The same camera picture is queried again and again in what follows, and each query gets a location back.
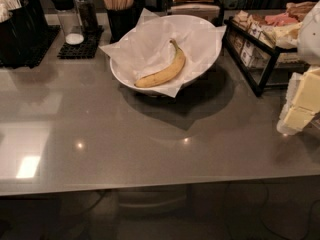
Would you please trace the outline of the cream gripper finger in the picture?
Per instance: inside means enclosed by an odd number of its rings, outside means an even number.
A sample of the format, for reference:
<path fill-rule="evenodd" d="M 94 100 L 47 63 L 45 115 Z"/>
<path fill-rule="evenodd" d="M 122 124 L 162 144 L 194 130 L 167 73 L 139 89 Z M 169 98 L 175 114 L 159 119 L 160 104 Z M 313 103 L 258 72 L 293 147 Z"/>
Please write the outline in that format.
<path fill-rule="evenodd" d="M 303 108 L 285 105 L 280 113 L 276 129 L 286 135 L 301 132 L 314 118 L 315 113 Z"/>

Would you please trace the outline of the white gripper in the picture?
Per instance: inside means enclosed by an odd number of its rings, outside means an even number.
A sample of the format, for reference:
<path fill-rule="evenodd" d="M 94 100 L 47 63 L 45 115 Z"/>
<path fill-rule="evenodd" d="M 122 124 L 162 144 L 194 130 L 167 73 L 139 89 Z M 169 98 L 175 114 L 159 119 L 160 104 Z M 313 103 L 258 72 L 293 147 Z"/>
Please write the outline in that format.
<path fill-rule="evenodd" d="M 297 41 L 298 56 L 310 65 L 320 64 L 320 1 L 302 21 Z M 286 99 L 290 107 L 317 114 L 320 111 L 320 67 L 310 67 L 303 74 L 293 73 Z"/>

